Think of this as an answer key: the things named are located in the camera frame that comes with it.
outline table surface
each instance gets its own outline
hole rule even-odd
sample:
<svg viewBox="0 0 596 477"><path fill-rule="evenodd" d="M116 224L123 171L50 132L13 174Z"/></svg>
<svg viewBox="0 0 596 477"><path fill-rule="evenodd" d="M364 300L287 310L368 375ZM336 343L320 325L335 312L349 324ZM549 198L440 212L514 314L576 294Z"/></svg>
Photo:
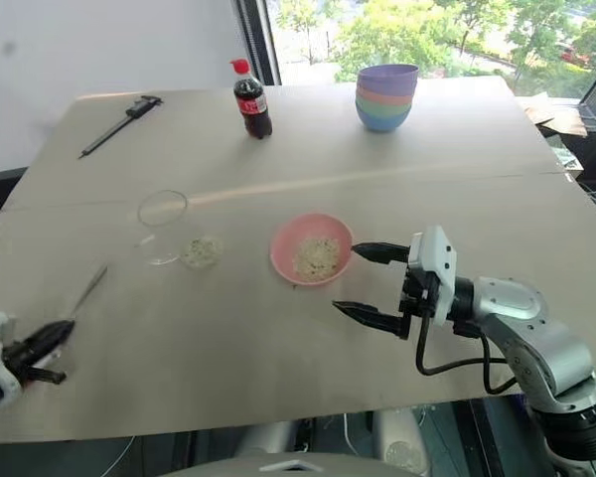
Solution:
<svg viewBox="0 0 596 477"><path fill-rule="evenodd" d="M109 264L54 364L69 378L34 384L0 410L0 442L483 396L481 368L424 378L416 339L362 327L331 306L357 300L394 312L401 266L354 257L319 288L275 274L270 238L310 211L339 217L355 241L406 244L441 224L460 275L535 285L596 364L596 209L501 79L423 80L390 134L363 129L352 84L269 87L274 133L261 141L247 137L229 89L158 94L161 107L77 161L135 95L79 100L0 214L0 310L18 319L17 337L61 317L75 290ZM216 266L142 259L137 205L161 189L189 196L190 231L223 242ZM446 326L432 330L427 364L480 354L478 342ZM494 383L508 376L494 368Z"/></svg>

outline bottle label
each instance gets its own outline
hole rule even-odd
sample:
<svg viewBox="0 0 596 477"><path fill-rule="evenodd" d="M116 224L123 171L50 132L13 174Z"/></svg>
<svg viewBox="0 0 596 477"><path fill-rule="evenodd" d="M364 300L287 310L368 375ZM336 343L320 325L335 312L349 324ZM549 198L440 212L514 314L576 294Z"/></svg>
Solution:
<svg viewBox="0 0 596 477"><path fill-rule="evenodd" d="M236 99L238 108L243 114L258 114L267 110L267 101L265 95L262 94L256 99Z"/></svg>

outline stack of bowls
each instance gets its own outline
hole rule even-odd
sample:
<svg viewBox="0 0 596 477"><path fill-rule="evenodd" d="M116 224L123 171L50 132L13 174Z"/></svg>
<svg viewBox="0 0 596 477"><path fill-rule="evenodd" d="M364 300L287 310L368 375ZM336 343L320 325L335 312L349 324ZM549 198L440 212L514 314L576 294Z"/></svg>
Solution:
<svg viewBox="0 0 596 477"><path fill-rule="evenodd" d="M408 113L417 86L416 65L378 65L358 73L356 110L372 131L392 131Z"/></svg>

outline soda bottle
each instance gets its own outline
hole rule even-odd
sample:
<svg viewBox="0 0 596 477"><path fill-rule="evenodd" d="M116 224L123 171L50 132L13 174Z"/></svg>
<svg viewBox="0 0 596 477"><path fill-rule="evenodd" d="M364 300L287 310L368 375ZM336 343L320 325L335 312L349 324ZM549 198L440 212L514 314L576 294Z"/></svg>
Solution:
<svg viewBox="0 0 596 477"><path fill-rule="evenodd" d="M262 84L249 72L247 60L234 60L230 63L239 77L234 85L234 95L245 120L245 129L250 136L258 139L271 135L271 119Z"/></svg>

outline window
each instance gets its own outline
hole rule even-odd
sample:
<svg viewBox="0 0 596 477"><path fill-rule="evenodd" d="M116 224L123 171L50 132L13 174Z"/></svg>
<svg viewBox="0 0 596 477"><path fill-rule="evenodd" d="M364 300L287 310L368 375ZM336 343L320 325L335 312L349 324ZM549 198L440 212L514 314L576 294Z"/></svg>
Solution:
<svg viewBox="0 0 596 477"><path fill-rule="evenodd" d="M499 75L516 95L581 98L596 80L596 0L266 0L283 84L413 63L423 78Z"/></svg>

